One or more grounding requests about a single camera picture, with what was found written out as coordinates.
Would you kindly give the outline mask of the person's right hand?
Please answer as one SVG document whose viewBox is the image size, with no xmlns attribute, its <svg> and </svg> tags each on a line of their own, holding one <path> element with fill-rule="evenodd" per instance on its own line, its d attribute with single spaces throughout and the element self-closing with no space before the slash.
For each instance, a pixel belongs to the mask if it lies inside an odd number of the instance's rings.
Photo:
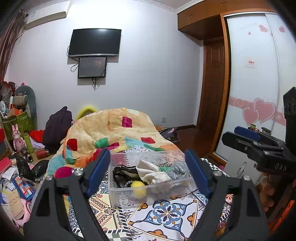
<svg viewBox="0 0 296 241">
<path fill-rule="evenodd" d="M 260 192 L 260 200 L 264 211 L 267 212 L 269 208 L 274 205 L 273 195 L 275 190 L 269 181 L 269 174 L 263 173 L 263 176 L 264 178 L 261 183 L 262 190 Z"/>
</svg>

